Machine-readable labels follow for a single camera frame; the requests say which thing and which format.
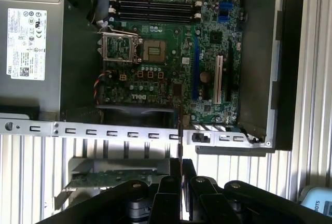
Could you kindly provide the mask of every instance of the metal frame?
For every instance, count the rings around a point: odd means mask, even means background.
[[[271,148],[272,143],[253,143],[250,136],[241,132],[229,132],[222,125],[195,124],[192,129],[184,130],[183,141],[186,145],[234,148]],[[46,122],[20,119],[0,119],[1,134],[19,134],[62,138],[93,138],[113,142],[165,142],[178,143],[177,129],[129,127],[121,125],[83,124],[70,122]],[[208,143],[194,142],[194,134],[208,137]]]

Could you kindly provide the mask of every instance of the blue object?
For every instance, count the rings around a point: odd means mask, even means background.
[[[219,2],[219,17],[218,22],[228,22],[229,21],[229,11],[233,9],[233,3],[231,2]]]
[[[305,187],[300,196],[301,205],[332,217],[332,189]]]

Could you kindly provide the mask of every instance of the power supply label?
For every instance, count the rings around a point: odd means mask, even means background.
[[[8,9],[7,75],[45,80],[47,11]]]

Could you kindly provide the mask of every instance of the ram slot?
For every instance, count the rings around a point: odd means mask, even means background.
[[[119,1],[117,12],[120,20],[182,24],[190,23],[195,14],[191,5],[142,1]]]
[[[222,75],[223,75],[223,56],[218,55],[214,71],[214,91],[213,104],[220,105],[222,103]]]

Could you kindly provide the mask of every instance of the blue pcie slot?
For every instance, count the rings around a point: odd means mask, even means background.
[[[191,99],[197,100],[198,99],[198,84],[199,84],[199,45],[198,39],[195,37],[195,52],[193,55],[193,81],[192,81],[192,93]]]

